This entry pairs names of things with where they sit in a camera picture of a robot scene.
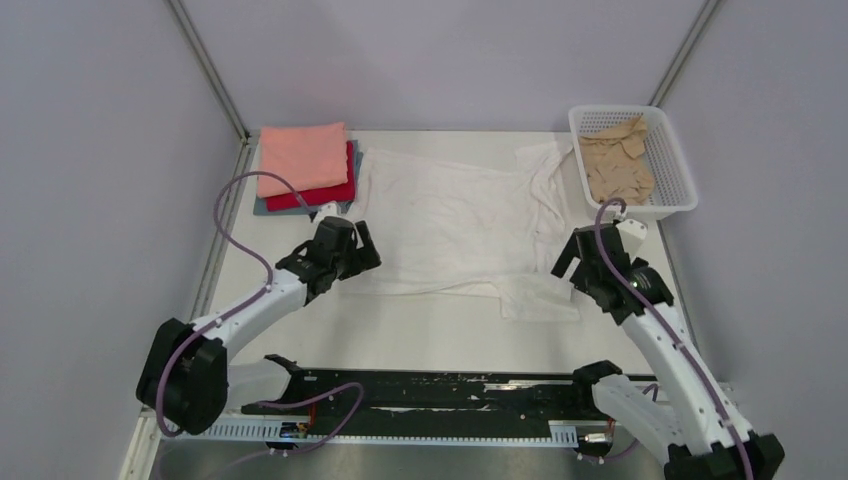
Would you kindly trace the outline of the white t-shirt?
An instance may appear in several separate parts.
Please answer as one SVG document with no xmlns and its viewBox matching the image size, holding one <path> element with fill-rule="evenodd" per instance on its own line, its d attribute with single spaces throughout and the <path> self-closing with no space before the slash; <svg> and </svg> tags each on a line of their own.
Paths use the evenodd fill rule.
<svg viewBox="0 0 848 480">
<path fill-rule="evenodd" d="M 571 150 L 522 147 L 514 170 L 502 171 L 368 149 L 347 217 L 367 223 L 382 264 L 343 291 L 492 294 L 506 319 L 579 321 L 571 285 L 551 273 L 573 227 L 563 172 Z"/>
</svg>

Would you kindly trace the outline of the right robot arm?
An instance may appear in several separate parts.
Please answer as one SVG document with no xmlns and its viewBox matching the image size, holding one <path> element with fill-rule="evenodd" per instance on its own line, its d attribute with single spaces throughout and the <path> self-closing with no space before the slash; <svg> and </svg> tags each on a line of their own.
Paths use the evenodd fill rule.
<svg viewBox="0 0 848 480">
<path fill-rule="evenodd" d="M 612 222 L 575 229 L 551 273 L 568 279 L 623 329 L 670 408 L 647 398 L 610 361 L 575 371 L 573 408 L 624 426 L 667 479 L 774 478 L 785 458 L 782 444 L 773 434 L 756 433 L 700 357 L 660 274 L 628 255 L 623 236 L 639 228 Z"/>
</svg>

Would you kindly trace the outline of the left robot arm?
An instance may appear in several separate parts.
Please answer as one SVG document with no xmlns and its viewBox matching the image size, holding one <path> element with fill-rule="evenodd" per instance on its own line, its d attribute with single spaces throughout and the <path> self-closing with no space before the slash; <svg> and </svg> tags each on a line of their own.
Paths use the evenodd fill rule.
<svg viewBox="0 0 848 480">
<path fill-rule="evenodd" d="M 380 266 L 367 223 L 328 216 L 305 241 L 266 267 L 258 289 L 222 311 L 189 323 L 169 319 L 157 330 L 136 388 L 154 410 L 160 431 L 198 435 L 228 409 L 269 401 L 297 412 L 304 384 L 283 358 L 271 355 L 236 365 L 236 355 L 277 321 L 309 305 L 334 283 Z"/>
</svg>

